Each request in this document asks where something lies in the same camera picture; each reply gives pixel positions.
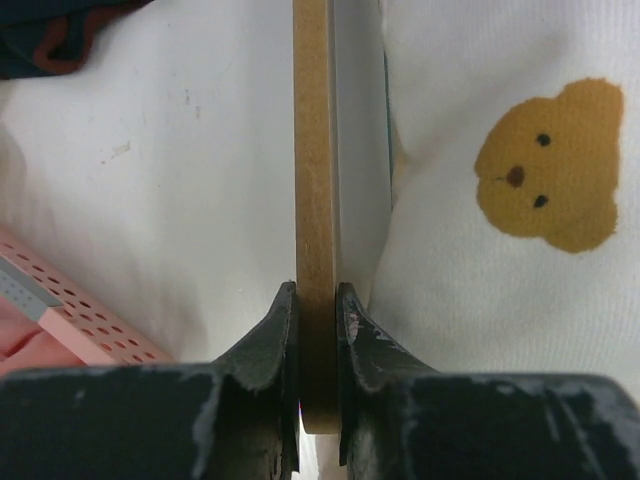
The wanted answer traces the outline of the wooden pet bed frame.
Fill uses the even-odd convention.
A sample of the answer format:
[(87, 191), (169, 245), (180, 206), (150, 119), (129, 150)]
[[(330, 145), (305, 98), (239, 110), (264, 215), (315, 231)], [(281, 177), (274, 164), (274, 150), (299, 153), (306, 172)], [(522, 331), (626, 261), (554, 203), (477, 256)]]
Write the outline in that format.
[(367, 297), (387, 235), (385, 56), (375, 1), (296, 1), (293, 94), (299, 395), (305, 431), (341, 429), (336, 295)]

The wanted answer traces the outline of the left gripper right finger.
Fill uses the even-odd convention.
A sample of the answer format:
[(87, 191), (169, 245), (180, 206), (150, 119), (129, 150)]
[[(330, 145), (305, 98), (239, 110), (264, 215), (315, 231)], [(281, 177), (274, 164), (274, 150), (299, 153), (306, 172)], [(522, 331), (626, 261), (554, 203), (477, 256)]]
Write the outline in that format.
[(639, 412), (607, 378), (437, 372), (379, 327), (348, 283), (336, 328), (339, 460), (352, 479), (639, 475)]

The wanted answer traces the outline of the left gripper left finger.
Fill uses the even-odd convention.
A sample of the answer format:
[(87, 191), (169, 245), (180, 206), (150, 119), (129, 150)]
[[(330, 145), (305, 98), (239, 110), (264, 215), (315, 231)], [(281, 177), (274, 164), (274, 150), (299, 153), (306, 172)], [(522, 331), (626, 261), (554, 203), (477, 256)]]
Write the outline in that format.
[(296, 286), (211, 363), (23, 370), (1, 383), (5, 479), (288, 479)]

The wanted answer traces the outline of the large bear print cushion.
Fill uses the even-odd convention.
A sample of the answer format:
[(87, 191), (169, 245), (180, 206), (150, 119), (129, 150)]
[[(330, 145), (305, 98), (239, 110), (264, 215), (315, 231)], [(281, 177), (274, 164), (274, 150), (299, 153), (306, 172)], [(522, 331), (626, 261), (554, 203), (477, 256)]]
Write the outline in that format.
[(639, 5), (385, 1), (399, 178), (370, 310), (441, 371), (639, 377)]

